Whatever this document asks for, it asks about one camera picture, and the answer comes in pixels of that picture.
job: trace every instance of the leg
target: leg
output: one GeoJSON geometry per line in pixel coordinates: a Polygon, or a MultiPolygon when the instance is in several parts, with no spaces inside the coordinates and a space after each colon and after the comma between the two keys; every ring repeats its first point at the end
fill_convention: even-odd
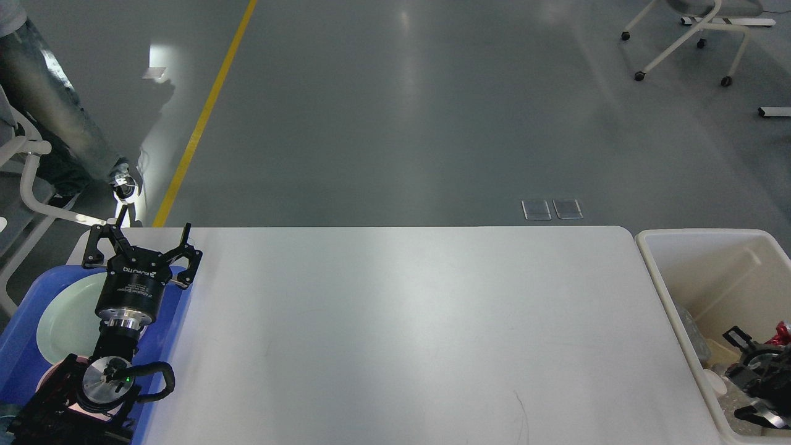
{"type": "Polygon", "coordinates": [[[28,21],[0,39],[0,83],[15,108],[30,113],[71,149],[91,177],[107,181],[120,155],[80,107],[76,94],[47,68],[45,43],[28,21]]]}
{"type": "Polygon", "coordinates": [[[640,20],[642,20],[643,17],[645,17],[645,15],[650,10],[653,9],[654,6],[657,5],[657,3],[659,3],[659,1],[660,0],[651,0],[651,2],[645,8],[643,8],[643,10],[640,11],[640,13],[637,16],[633,18],[632,21],[629,22],[629,24],[623,29],[623,31],[628,33],[640,20]]]}

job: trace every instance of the plastic bin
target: plastic bin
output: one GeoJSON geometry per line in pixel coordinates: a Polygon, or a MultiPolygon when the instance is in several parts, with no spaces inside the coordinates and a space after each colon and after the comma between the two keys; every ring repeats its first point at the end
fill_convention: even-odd
{"type": "Polygon", "coordinates": [[[791,443],[785,432],[779,432],[784,437],[739,435],[729,427],[673,304],[686,308],[725,356],[725,349],[739,355],[722,338],[734,325],[756,341],[769,340],[776,324],[791,318],[791,261],[777,241],[761,230],[737,229],[646,230],[636,241],[723,440],[791,443]]]}

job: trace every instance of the shoe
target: shoe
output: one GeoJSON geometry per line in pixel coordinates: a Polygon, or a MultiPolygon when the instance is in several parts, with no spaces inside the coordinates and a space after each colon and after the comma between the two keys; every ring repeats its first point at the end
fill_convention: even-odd
{"type": "Polygon", "coordinates": [[[113,178],[110,185],[115,199],[121,204],[131,204],[138,199],[138,183],[129,174],[113,178]]]}
{"type": "Polygon", "coordinates": [[[78,196],[80,196],[79,193],[76,195],[61,195],[60,193],[55,193],[47,201],[47,205],[62,208],[63,210],[71,210],[71,208],[74,207],[74,203],[77,202],[78,196]]]}

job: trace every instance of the gray floor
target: gray floor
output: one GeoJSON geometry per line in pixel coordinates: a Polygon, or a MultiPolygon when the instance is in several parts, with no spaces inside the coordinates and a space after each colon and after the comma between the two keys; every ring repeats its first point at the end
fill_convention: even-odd
{"type": "MultiPolygon", "coordinates": [[[[247,5],[25,2],[84,105],[146,178],[149,225],[247,5]],[[142,80],[147,66],[165,78],[142,80]]],[[[791,249],[791,13],[711,32],[635,82],[684,32],[645,2],[259,2],[169,226],[594,224],[759,228],[791,249]],[[578,198],[529,222],[520,200],[578,198]]],[[[783,10],[781,0],[766,0],[783,10]]],[[[78,208],[114,211],[103,190],[78,208]]],[[[60,222],[11,283],[21,298],[83,227],[60,222]]]]}

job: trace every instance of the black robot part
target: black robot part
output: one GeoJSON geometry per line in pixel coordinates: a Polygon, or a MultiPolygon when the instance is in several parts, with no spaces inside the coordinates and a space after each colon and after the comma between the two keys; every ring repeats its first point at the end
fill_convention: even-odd
{"type": "Polygon", "coordinates": [[[69,354],[58,365],[8,427],[16,437],[14,444],[121,445],[131,441],[132,430],[125,423],[140,391],[139,386],[133,388],[128,401],[110,421],[67,408],[78,399],[78,387],[87,366],[79,363],[74,354],[69,354]]]}
{"type": "MultiPolygon", "coordinates": [[[[127,212],[121,209],[118,221],[127,212]]],[[[104,264],[104,254],[99,241],[106,238],[115,255],[107,261],[107,278],[104,281],[96,315],[103,320],[100,336],[91,360],[106,356],[123,357],[131,361],[136,352],[139,332],[154,323],[159,315],[165,286],[173,280],[187,288],[195,279],[202,252],[189,244],[191,225],[184,226],[180,243],[166,253],[132,245],[117,224],[91,227],[82,267],[94,268],[104,264]],[[180,258],[187,258],[187,268],[176,275],[170,265],[180,258]]]]}
{"type": "Polygon", "coordinates": [[[114,356],[131,362],[132,357],[138,353],[138,340],[140,340],[140,331],[122,326],[106,326],[99,334],[91,361],[114,356]]]}
{"type": "Polygon", "coordinates": [[[791,429],[791,346],[760,344],[738,326],[722,335],[742,352],[726,372],[746,395],[759,399],[734,412],[736,418],[765,428],[791,429]]]}

